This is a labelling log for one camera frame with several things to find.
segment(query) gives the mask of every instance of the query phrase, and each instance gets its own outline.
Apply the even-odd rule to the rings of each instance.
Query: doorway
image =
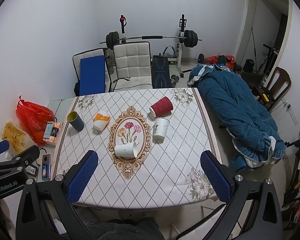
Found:
[[[269,76],[277,66],[290,29],[290,3],[290,0],[247,0],[236,54],[236,62],[244,71]]]

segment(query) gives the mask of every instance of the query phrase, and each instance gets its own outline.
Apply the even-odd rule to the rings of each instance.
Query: white wall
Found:
[[[299,124],[297,126],[294,125],[290,114],[283,105],[278,107],[281,102],[278,103],[278,108],[272,112],[272,116],[278,125],[281,138],[285,141],[293,142],[299,139],[300,132],[300,10],[294,2],[292,4],[290,32],[279,61],[279,67],[284,68],[291,78],[292,85],[285,98],[291,104]],[[286,151],[291,168],[293,168],[295,152],[296,148],[294,147],[290,147]]]
[[[255,62],[254,56],[253,36],[252,32],[250,32],[246,52],[242,62],[239,63],[241,66],[244,66],[246,60],[251,58],[255,62],[254,68],[256,67],[256,64],[257,68],[260,67],[269,51],[263,44],[271,47],[274,45],[279,29],[280,17],[281,13],[279,11],[268,8],[262,0],[256,1],[252,27],[256,46],[257,63]]]
[[[186,29],[199,39],[194,48],[186,48],[183,57],[206,57],[218,52],[233,55],[237,45],[246,0],[97,0],[100,41],[112,31],[121,34],[119,18],[127,18],[127,37],[142,35],[178,35],[179,19],[185,14]],[[151,53],[162,53],[177,40],[149,40]]]
[[[74,96],[72,55],[98,46],[95,11],[94,0],[4,1],[0,7],[0,141],[4,124],[17,121],[20,95],[45,106],[51,99]],[[11,196],[8,205],[15,222],[18,198]]]

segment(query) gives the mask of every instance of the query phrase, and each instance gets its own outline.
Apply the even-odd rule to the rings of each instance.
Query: door frame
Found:
[[[283,38],[283,42],[282,42],[282,46],[281,46],[279,55],[277,57],[277,60],[274,63],[274,67],[272,68],[271,73],[269,74],[269,76],[271,76],[273,74],[274,69],[279,65],[280,59],[282,57],[284,48],[285,48],[287,40],[288,40],[288,36],[289,36],[289,32],[290,32],[290,26],[291,26],[291,19],[292,19],[292,5],[293,5],[293,1],[292,0],[288,0],[288,2],[289,2],[289,10],[288,10],[288,22],[287,22],[286,32],[284,34],[284,38]],[[243,32],[244,32],[244,29],[245,29],[245,26],[246,26],[246,23],[247,23],[248,6],[249,6],[249,0],[246,0],[246,7],[245,7],[244,16],[243,16],[243,23],[242,23],[242,27],[241,27],[241,32],[240,32],[238,44],[237,44],[237,47],[236,47],[236,50],[235,50],[234,58],[237,57],[237,54],[238,54],[238,51],[239,51],[239,47],[240,47],[241,42],[242,42]]]

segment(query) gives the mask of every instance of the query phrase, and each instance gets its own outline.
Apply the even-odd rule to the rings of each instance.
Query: ornate oval frame print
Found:
[[[114,147],[116,144],[133,141],[138,143],[136,158],[117,157],[115,155]],[[127,111],[122,112],[110,128],[108,149],[116,168],[122,171],[126,179],[130,179],[134,171],[139,170],[147,158],[147,152],[151,149],[150,125],[146,123],[141,112],[136,111],[133,106],[129,106]]]

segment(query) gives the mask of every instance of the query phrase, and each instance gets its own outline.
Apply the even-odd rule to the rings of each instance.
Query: silver screw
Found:
[[[243,177],[241,176],[241,175],[236,175],[235,177],[234,177],[237,181],[243,181]]]
[[[272,180],[269,178],[266,178],[265,181],[266,181],[266,184],[269,184],[269,185],[272,184]]]
[[[27,183],[28,185],[32,184],[32,183],[33,183],[33,179],[28,179],[26,183]]]
[[[63,180],[63,175],[59,174],[55,178],[56,181],[62,181]]]

